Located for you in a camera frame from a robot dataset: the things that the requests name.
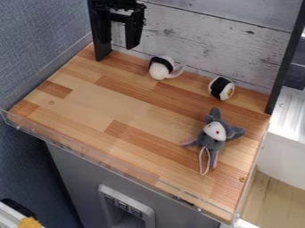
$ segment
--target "black metal frame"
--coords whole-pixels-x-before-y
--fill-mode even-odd
[[[276,77],[276,82],[273,85],[271,95],[269,97],[269,101],[267,104],[267,107],[265,109],[265,112],[267,114],[272,114],[275,106],[276,106],[276,101],[278,99],[278,96],[281,92],[281,89],[284,84],[285,77],[287,75],[288,69],[290,67],[291,62],[293,61],[293,56],[294,53],[298,47],[298,44],[301,39],[301,34],[304,30],[304,25],[305,25],[305,0],[303,0],[301,4],[301,8],[299,11],[298,18],[294,24],[292,36],[290,38],[289,44],[287,46],[284,58],[282,60],[281,67],[278,71],[277,77]]]
[[[140,44],[144,26],[144,4],[136,0],[87,0],[95,44],[95,58],[101,61],[111,51],[111,22],[125,24],[126,48],[129,50]],[[133,11],[130,15],[111,12]]]

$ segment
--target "wooden floor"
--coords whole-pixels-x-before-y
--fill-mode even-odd
[[[115,52],[97,62],[90,45],[15,105],[9,118],[230,223],[268,125],[268,97],[237,88],[221,102],[210,96],[206,77],[184,73],[159,82],[147,66]],[[181,143],[202,131],[212,107],[246,134],[227,142],[217,168],[200,177],[198,148]]]
[[[305,227],[305,191],[257,172],[241,217],[260,228]]]

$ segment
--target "gray cabinet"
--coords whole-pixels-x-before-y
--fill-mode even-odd
[[[131,215],[122,213],[115,208],[111,212],[121,213],[124,217],[128,217],[125,220],[128,222],[124,224],[122,220],[121,224],[110,227],[106,219],[107,213],[101,202],[101,193],[98,190],[101,184],[152,208],[156,228],[217,228],[220,225],[219,222],[196,210],[130,181],[126,177],[117,175],[104,167],[97,166],[78,155],[50,144],[47,146],[85,228],[135,228],[136,224],[141,224],[138,219],[132,219]]]

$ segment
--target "gray carpeted wall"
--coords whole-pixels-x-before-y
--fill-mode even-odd
[[[9,109],[33,86],[90,42],[86,0],[0,1],[0,107]],[[0,120],[0,199],[33,210],[48,228],[79,227],[38,139]]]

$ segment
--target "wood grain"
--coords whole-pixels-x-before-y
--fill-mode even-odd
[[[305,191],[257,172],[241,213],[264,228],[299,228],[305,224]]]
[[[301,6],[301,0],[144,0],[176,7],[182,10],[204,13],[220,18],[238,20],[271,29],[291,32]]]
[[[56,96],[58,98],[65,98],[67,95],[69,95],[69,93],[72,92],[71,89],[62,86],[62,85],[58,85],[55,84],[53,82],[50,81],[45,81],[43,84],[41,84],[37,90],[41,90],[44,91],[45,93],[48,93],[50,95]]]
[[[240,178],[248,178],[268,125],[267,96],[237,88],[236,96],[220,102],[207,93],[206,78],[185,73],[158,82],[146,67],[147,61],[123,53],[96,62],[89,46],[11,109],[27,125],[11,121],[230,223],[243,193]],[[214,106],[247,134],[228,142],[218,167],[200,177],[199,149],[180,143],[200,133],[203,116]]]
[[[214,77],[247,83],[252,89],[272,88],[290,38],[283,31],[157,4],[147,4],[146,18],[141,44],[134,51],[167,54]],[[113,43],[125,46],[124,27],[117,26]]]

